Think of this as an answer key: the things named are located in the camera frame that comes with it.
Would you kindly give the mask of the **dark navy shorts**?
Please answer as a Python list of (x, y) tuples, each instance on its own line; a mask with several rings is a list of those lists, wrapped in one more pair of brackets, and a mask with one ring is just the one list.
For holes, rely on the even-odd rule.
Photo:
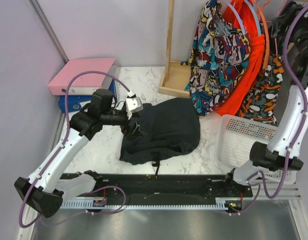
[(199, 145), (199, 117), (188, 98), (173, 98), (157, 105), (145, 103), (140, 117), (131, 120), (134, 135), (125, 135), (119, 160), (132, 165), (151, 163), (188, 155)]

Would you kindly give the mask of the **orange hanger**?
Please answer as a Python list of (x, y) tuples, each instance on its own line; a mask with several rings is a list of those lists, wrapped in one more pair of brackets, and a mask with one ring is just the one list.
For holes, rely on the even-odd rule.
[(265, 52), (264, 52), (264, 57), (263, 57), (263, 66), (262, 69), (265, 70), (268, 66), (269, 62), (269, 55), (270, 55), (270, 40), (269, 40), (269, 32), (268, 32), (268, 27), (267, 27), (267, 22), (265, 19), (265, 16), (263, 14), (263, 7), (260, 7), (260, 5), (257, 3), (257, 1), (254, 1), (256, 4), (258, 13), (260, 15), (261, 21), (264, 26), (264, 35), (265, 35)]

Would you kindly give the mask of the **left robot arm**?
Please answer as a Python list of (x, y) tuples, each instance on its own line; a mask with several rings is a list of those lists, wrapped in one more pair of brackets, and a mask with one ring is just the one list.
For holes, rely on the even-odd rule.
[(107, 89), (96, 90), (91, 101), (72, 115), (66, 135), (29, 177), (19, 177), (14, 186), (22, 201), (45, 218), (52, 217), (62, 203), (89, 193), (97, 197), (103, 192), (100, 175), (92, 170), (79, 177), (60, 181), (64, 171), (78, 152), (103, 128), (119, 126), (127, 138), (137, 138), (144, 133), (138, 123), (130, 126), (132, 117), (138, 117), (143, 109), (141, 99), (132, 91), (121, 109), (112, 105), (114, 94)]

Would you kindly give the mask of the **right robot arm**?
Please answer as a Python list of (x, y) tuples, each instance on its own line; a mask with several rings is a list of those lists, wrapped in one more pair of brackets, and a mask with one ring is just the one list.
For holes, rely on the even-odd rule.
[(300, 145), (308, 128), (308, 77), (304, 76), (299, 80), (287, 59), (290, 38), (297, 34), (294, 28), (299, 21), (303, 20), (308, 20), (308, 4), (293, 18), (293, 22), (285, 34), (283, 64), (294, 83), (290, 87), (288, 102), (279, 126), (273, 128), (264, 123), (228, 114), (221, 117), (216, 141), (221, 144), (222, 130), (230, 131), (236, 140), (231, 145), (237, 149), (240, 149), (239, 143), (248, 137), (249, 132), (260, 130), (269, 134), (274, 130), (274, 136), (268, 144), (250, 136), (254, 143), (249, 152), (249, 159), (241, 167), (233, 168), (231, 172), (226, 174), (228, 181), (223, 184), (223, 191), (229, 197), (236, 196), (241, 191), (241, 185), (246, 186), (257, 177), (266, 181), (269, 174), (276, 171), (281, 171), (281, 179), (278, 183), (279, 187), (282, 187), (288, 172), (296, 174), (303, 167), (303, 162), (298, 157)]

